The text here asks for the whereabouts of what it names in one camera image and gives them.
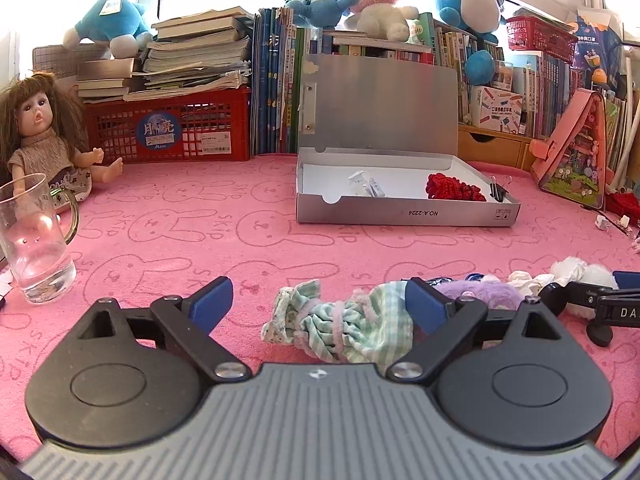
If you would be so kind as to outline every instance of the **mug handle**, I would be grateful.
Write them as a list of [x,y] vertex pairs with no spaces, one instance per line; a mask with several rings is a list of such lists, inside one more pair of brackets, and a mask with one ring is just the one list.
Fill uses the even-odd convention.
[[78,232],[78,225],[80,223],[78,201],[76,200],[76,196],[66,189],[57,188],[51,190],[52,197],[60,193],[63,193],[66,196],[66,198],[69,200],[69,205],[71,206],[71,227],[65,235],[65,243],[69,245],[71,240],[73,240],[76,236],[76,233]]

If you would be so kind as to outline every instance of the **silver box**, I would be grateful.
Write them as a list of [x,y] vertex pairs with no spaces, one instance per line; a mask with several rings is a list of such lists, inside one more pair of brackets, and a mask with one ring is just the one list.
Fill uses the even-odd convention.
[[[456,157],[458,82],[450,68],[363,56],[305,56],[296,219],[302,223],[511,226],[520,203],[499,203],[489,179]],[[355,196],[365,170],[384,198]],[[481,189],[487,202],[432,200],[431,173]]]

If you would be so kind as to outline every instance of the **red basket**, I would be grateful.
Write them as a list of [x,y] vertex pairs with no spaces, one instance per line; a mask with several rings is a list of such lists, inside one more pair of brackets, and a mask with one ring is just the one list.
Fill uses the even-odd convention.
[[509,48],[511,50],[541,50],[568,64],[574,63],[573,34],[532,16],[517,16],[507,20]]
[[249,160],[247,88],[88,104],[91,148],[104,162]]

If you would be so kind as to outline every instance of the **blue label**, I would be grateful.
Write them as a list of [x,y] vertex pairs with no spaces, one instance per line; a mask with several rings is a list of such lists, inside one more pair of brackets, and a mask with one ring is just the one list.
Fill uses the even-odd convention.
[[136,137],[148,150],[166,150],[180,139],[180,123],[167,112],[151,112],[138,121]]

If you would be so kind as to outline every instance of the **doll face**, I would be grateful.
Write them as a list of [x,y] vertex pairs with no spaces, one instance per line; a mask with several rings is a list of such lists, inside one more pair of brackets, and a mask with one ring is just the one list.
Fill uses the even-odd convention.
[[18,129],[23,137],[41,134],[53,121],[53,111],[44,92],[38,92],[28,98],[18,107],[17,113]]

